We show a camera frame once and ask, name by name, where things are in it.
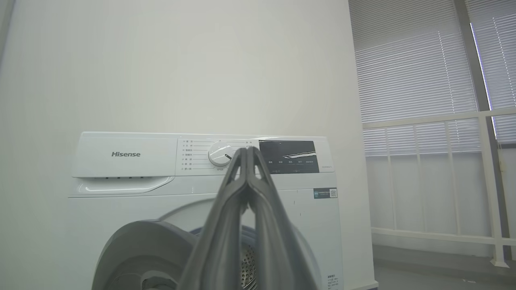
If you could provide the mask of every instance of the display screen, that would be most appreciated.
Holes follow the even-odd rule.
[[[270,174],[319,173],[313,141],[260,141]]]

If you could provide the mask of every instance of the window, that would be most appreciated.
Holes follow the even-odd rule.
[[[350,0],[362,122],[477,111],[453,0]],[[476,120],[448,123],[454,152],[479,151]],[[364,130],[367,156],[445,153],[444,124]]]
[[[467,0],[491,109],[516,106],[516,1]],[[496,139],[516,143],[516,116],[494,120]]]

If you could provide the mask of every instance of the white metal railing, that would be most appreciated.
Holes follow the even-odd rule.
[[[389,139],[386,139],[387,145],[387,159],[389,166],[389,179],[390,179],[390,192],[391,192],[391,200],[392,200],[392,212],[394,215],[394,228],[386,229],[386,228],[375,228],[372,227],[372,232],[375,234],[382,235],[392,235],[392,236],[401,236],[401,237],[412,237],[412,238],[423,238],[423,239],[435,239],[435,240],[446,240],[446,241],[459,241],[466,243],[478,243],[478,244],[487,244],[494,246],[494,254],[493,260],[491,263],[497,267],[507,267],[507,263],[504,260],[504,252],[503,246],[516,246],[516,238],[503,238],[502,237],[502,226],[500,220],[500,211],[498,204],[498,196],[496,190],[496,181],[495,181],[495,172],[493,166],[493,157],[491,155],[491,145],[489,142],[489,131],[488,131],[488,123],[486,121],[486,117],[495,117],[495,116],[503,116],[503,115],[516,115],[516,108],[508,108],[508,109],[497,109],[491,111],[478,111],[478,112],[468,112],[462,114],[454,114],[454,115],[445,115],[445,116],[436,116],[436,117],[425,117],[425,118],[416,118],[416,119],[404,119],[404,120],[395,120],[388,122],[372,122],[372,123],[364,123],[364,129],[373,129],[373,128],[388,128],[402,125],[412,125],[414,129],[414,138],[416,145],[416,154],[417,154],[417,165],[419,168],[420,179],[422,179],[422,170],[421,170],[421,156],[419,150],[419,144],[416,134],[416,125],[425,124],[425,123],[435,123],[435,122],[444,122],[445,131],[446,131],[446,140],[448,144],[448,159],[452,172],[452,180],[453,180],[453,195],[455,202],[455,222],[457,224],[457,233],[456,234],[443,234],[443,233],[430,233],[427,231],[426,218],[425,218],[425,205],[424,199],[421,198],[421,207],[423,213],[423,231],[406,231],[399,230],[396,225],[396,199],[395,199],[395,188],[393,182],[393,168],[391,165],[391,155],[389,149]],[[452,145],[450,141],[450,133],[448,128],[449,121],[456,121],[462,119],[478,119],[478,124],[480,128],[480,144],[481,144],[481,153],[482,153],[482,163],[483,169],[486,179],[486,187],[488,194],[488,204],[489,204],[489,216],[491,223],[491,236],[470,236],[470,235],[462,235],[460,230],[460,217],[459,217],[459,199],[457,194],[457,183],[455,177],[454,170],[454,161],[452,154]]]

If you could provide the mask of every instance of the round white dial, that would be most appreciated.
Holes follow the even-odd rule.
[[[226,142],[216,142],[209,149],[208,158],[215,166],[224,166],[231,162],[233,149]]]

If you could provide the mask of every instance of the white washing machine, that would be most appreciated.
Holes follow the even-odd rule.
[[[69,283],[174,289],[239,148],[260,149],[320,289],[343,289],[337,181],[325,137],[84,132],[68,196]],[[241,285],[256,289],[254,214]]]

